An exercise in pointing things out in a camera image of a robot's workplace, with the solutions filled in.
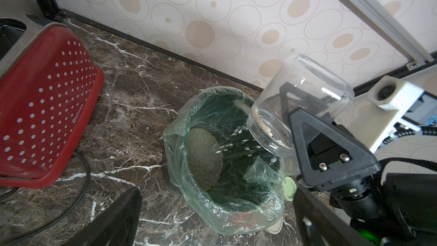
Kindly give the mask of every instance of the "green trash bin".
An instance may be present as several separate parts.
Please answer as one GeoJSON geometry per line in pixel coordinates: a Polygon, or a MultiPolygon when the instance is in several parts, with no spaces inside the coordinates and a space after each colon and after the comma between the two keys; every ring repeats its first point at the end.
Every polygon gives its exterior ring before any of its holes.
{"type": "Polygon", "coordinates": [[[265,229],[284,213],[283,163],[259,147],[246,126],[253,103],[236,88],[208,88],[191,98],[163,133],[171,182],[200,218],[224,235],[265,229]],[[186,143],[192,128],[209,131],[221,147],[236,143],[221,149],[223,170],[207,192],[200,189],[188,167],[186,143]]]}

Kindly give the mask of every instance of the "green plastic bag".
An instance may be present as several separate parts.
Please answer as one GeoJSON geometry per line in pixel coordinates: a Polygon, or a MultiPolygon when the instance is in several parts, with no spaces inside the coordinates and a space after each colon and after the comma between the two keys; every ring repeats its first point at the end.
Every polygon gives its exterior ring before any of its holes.
{"type": "Polygon", "coordinates": [[[171,182],[202,220],[224,235],[265,229],[284,213],[283,163],[258,146],[245,126],[253,103],[236,88],[208,88],[191,98],[163,133],[171,182]],[[220,179],[208,192],[199,188],[188,167],[191,128],[209,131],[222,148],[226,146],[220,179]],[[241,145],[229,146],[240,139],[241,145]]]}

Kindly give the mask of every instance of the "marble countertop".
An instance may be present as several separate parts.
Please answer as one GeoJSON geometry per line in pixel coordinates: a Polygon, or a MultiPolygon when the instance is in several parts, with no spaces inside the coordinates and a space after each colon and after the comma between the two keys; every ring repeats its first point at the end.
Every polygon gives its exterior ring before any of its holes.
{"type": "MultiPolygon", "coordinates": [[[[77,20],[64,21],[105,74],[91,120],[77,146],[91,169],[84,199],[62,221],[16,245],[60,245],[132,186],[143,196],[135,245],[301,245],[293,205],[284,225],[239,236],[216,234],[184,198],[164,182],[160,169],[163,130],[192,96],[217,85],[233,86],[256,99],[260,92],[77,20]]],[[[53,220],[81,191],[82,163],[72,158],[61,178],[41,190],[19,189],[0,203],[0,238],[16,236],[53,220]]],[[[328,194],[318,196],[325,200],[328,194]]]]}

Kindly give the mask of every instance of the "glass jar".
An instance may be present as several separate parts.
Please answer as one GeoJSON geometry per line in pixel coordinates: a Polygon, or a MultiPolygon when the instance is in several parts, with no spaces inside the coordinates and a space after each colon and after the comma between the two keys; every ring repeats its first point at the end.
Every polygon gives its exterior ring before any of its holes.
{"type": "MultiPolygon", "coordinates": [[[[251,107],[247,126],[262,147],[284,159],[286,175],[298,175],[289,113],[302,107],[331,123],[353,97],[352,87],[331,71],[302,54],[291,56],[251,107]]],[[[304,129],[305,142],[317,134],[314,128],[304,129]]]]}

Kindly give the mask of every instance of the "electronic cable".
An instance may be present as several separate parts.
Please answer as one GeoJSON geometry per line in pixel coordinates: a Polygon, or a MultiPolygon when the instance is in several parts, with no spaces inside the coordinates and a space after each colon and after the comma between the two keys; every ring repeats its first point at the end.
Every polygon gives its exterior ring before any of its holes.
{"type": "Polygon", "coordinates": [[[32,232],[29,232],[27,234],[21,235],[21,236],[19,236],[17,238],[13,238],[13,239],[7,240],[7,241],[5,241],[3,243],[0,243],[0,245],[4,245],[4,246],[12,245],[14,243],[22,241],[22,240],[24,240],[26,238],[30,238],[30,237],[32,237],[32,236],[34,236],[34,235],[36,235],[36,234],[46,230],[46,229],[52,227],[53,225],[58,223],[61,219],[63,219],[66,215],[68,215],[69,212],[71,212],[71,210],[73,210],[74,207],[79,203],[79,201],[84,197],[85,191],[88,189],[88,185],[90,183],[90,177],[91,177],[90,166],[88,165],[88,162],[85,160],[85,158],[82,155],[78,154],[77,152],[74,152],[73,155],[76,156],[78,159],[80,159],[84,163],[85,171],[86,171],[85,185],[84,185],[84,187],[82,189],[82,192],[80,192],[79,196],[74,201],[74,203],[65,212],[63,212],[60,216],[58,216],[56,219],[54,219],[53,221],[49,222],[48,224],[44,225],[43,227],[40,227],[40,228],[38,228],[38,229],[36,229],[36,230],[34,230],[32,232]]]}
{"type": "Polygon", "coordinates": [[[11,196],[18,190],[18,187],[13,187],[11,190],[9,190],[7,193],[0,196],[0,201],[6,199],[7,197],[11,196]]]}

